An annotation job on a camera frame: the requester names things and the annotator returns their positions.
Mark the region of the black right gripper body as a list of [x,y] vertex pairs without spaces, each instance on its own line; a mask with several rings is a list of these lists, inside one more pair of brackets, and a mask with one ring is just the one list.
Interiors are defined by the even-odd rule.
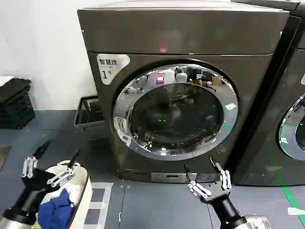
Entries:
[[244,224],[244,216],[238,213],[228,194],[208,198],[200,197],[200,201],[213,207],[221,226],[240,226]]

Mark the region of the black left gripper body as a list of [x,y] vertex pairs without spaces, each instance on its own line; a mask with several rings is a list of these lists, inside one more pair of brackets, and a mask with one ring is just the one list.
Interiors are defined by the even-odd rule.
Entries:
[[51,184],[47,184],[47,181],[54,177],[55,175],[53,173],[41,169],[34,169],[31,178],[22,178],[25,187],[11,208],[13,213],[20,216],[35,215],[44,197],[48,193],[59,190],[59,185],[52,187]]

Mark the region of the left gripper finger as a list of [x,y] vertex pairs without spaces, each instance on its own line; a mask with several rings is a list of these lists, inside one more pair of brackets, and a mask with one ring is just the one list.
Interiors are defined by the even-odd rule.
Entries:
[[71,178],[74,176],[74,167],[76,164],[76,159],[80,153],[80,148],[78,148],[75,153],[73,154],[72,159],[69,161],[66,170],[63,172],[57,174],[53,178],[49,179],[47,181],[47,185],[50,185],[51,187],[56,186],[63,186],[66,184]]
[[39,146],[32,156],[26,156],[23,160],[23,168],[22,168],[22,178],[32,178],[33,177],[33,170],[37,168],[38,160],[44,155],[46,152],[50,140],[47,140],[41,146]]

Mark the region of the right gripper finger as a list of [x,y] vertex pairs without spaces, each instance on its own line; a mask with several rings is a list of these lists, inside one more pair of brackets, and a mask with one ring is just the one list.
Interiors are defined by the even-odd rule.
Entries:
[[211,191],[204,188],[200,183],[191,179],[192,172],[188,169],[187,165],[184,164],[184,169],[186,171],[186,177],[188,179],[188,188],[198,198],[208,198],[212,196]]
[[211,161],[213,167],[220,174],[220,180],[221,180],[221,183],[222,183],[222,189],[223,190],[230,190],[232,188],[230,172],[228,170],[224,170],[221,167],[221,165],[218,162],[215,162],[211,157],[209,157],[209,158],[210,158],[210,161]]

